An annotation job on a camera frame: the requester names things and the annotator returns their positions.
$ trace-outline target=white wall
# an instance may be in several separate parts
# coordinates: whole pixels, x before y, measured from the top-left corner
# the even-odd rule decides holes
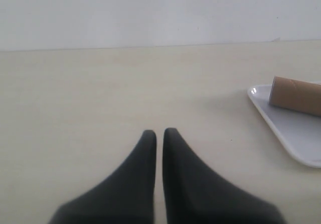
[[[321,0],[0,0],[0,50],[321,39]]]

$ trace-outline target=cardboard tube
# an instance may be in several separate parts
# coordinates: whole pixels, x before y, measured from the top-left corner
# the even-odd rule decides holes
[[[321,85],[275,77],[270,104],[315,116],[321,116]]]

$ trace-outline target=tabletop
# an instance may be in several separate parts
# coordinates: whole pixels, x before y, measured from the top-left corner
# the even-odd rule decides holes
[[[247,96],[275,75],[320,78],[321,41],[0,53],[0,223],[47,223],[157,134],[155,222],[166,223],[162,142],[177,128],[216,172],[321,223],[321,170],[284,150]]]

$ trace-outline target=white plate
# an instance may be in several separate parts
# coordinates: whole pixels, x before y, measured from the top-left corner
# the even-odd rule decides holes
[[[271,85],[254,86],[247,93],[289,154],[321,168],[321,118],[269,105]]]

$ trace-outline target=beige table surface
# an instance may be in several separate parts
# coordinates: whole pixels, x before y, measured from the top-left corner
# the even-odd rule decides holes
[[[166,223],[163,132],[177,127],[288,223],[320,224],[321,169],[294,161],[246,94],[274,75],[321,80],[321,41],[0,53],[0,223],[46,223],[145,129],[158,136],[155,215]]]

